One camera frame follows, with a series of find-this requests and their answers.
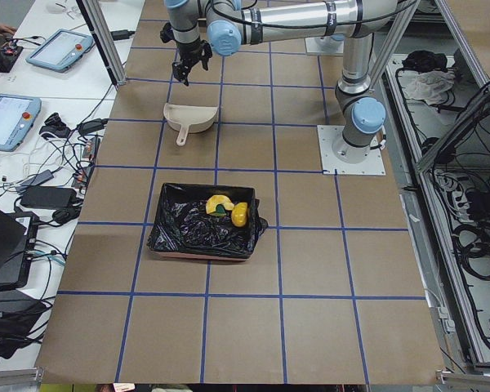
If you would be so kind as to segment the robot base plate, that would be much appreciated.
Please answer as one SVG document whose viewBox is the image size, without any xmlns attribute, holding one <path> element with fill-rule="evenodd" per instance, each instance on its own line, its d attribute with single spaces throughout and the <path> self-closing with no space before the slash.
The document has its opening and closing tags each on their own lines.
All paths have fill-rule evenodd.
<svg viewBox="0 0 490 392">
<path fill-rule="evenodd" d="M 384 176 L 385 166 L 376 138 L 362 148 L 348 145 L 343 126 L 318 125 L 318 145 L 324 175 Z"/>
</svg>

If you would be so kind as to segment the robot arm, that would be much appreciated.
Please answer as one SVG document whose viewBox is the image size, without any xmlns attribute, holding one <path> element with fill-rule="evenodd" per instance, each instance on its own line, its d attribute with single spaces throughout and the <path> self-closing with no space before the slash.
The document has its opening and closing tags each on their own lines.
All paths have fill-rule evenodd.
<svg viewBox="0 0 490 392">
<path fill-rule="evenodd" d="M 243 7 L 240 1 L 167 1 L 169 21 L 161 32 L 164 42 L 176 43 L 180 59 L 174 78 L 188 84 L 196 64 L 204 69 L 213 54 L 227 58 L 245 45 L 305 41 L 312 56 L 334 51 L 342 58 L 335 93 L 346 120 L 341 142 L 367 148 L 384 120 L 366 126 L 364 114 L 381 103 L 368 95 L 376 73 L 369 69 L 375 32 L 389 20 L 398 21 L 415 6 L 413 1 L 317 1 L 282 7 Z"/>
</svg>

